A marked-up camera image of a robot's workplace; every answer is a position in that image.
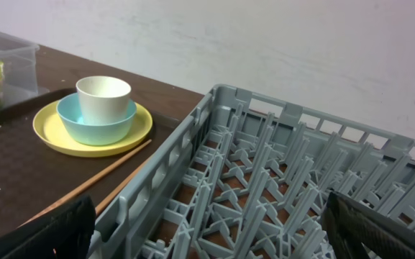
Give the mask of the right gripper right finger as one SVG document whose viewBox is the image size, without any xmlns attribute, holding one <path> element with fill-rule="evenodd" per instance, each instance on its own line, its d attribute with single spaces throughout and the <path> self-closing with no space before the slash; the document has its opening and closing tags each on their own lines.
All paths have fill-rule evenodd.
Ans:
<svg viewBox="0 0 415 259">
<path fill-rule="evenodd" d="M 329 194 L 321 215 L 336 258 L 368 259 L 369 248 L 381 258 L 415 259 L 415 232 L 344 194 Z"/>
</svg>

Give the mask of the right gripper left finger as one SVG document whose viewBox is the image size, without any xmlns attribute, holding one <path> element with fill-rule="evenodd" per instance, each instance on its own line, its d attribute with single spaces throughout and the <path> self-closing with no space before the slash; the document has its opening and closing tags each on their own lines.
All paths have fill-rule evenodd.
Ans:
<svg viewBox="0 0 415 259">
<path fill-rule="evenodd" d="M 86 258 L 96 211 L 82 195 L 0 237 L 0 258 Z"/>
</svg>

